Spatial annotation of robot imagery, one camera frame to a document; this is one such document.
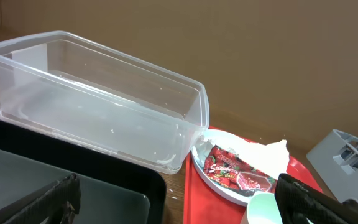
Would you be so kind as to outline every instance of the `gray plastic crate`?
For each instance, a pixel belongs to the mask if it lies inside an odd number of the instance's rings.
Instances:
[[[358,203],[358,137],[334,129],[306,157],[339,202]]]

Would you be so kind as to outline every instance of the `black tray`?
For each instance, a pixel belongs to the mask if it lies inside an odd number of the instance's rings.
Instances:
[[[80,223],[161,223],[166,185],[153,170],[0,121],[0,209],[70,173]]]

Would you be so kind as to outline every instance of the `candy bag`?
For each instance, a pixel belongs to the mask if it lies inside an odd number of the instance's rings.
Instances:
[[[276,180],[215,145],[204,163],[204,173],[219,185],[243,196],[274,192]]]

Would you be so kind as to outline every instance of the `brown wall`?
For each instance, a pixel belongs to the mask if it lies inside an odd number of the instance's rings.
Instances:
[[[66,30],[194,78],[212,125],[264,143],[358,136],[358,1],[2,0],[2,24]]]

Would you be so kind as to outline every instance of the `white plate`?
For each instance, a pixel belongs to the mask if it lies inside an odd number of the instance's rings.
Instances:
[[[214,139],[214,143],[218,145],[219,147],[228,149],[229,147],[232,149],[235,149],[237,152],[238,150],[241,150],[241,153],[244,153],[244,151],[247,150],[247,145],[250,144],[249,142],[243,140],[242,138],[233,135],[231,133],[227,133],[225,131],[220,130],[207,130],[204,132],[204,140],[210,140]],[[218,193],[220,196],[224,197],[225,199],[236,203],[238,205],[247,206],[249,203],[250,197],[245,197],[240,194],[235,193],[232,190],[229,190],[227,188],[221,187],[219,184],[213,182],[210,180],[205,173],[203,172],[203,168],[200,167],[200,165],[197,163],[197,152],[195,152],[195,148],[191,150],[191,156],[193,158],[193,164],[197,170],[197,173],[201,176],[201,178],[206,182],[206,184],[211,187],[216,193]]]

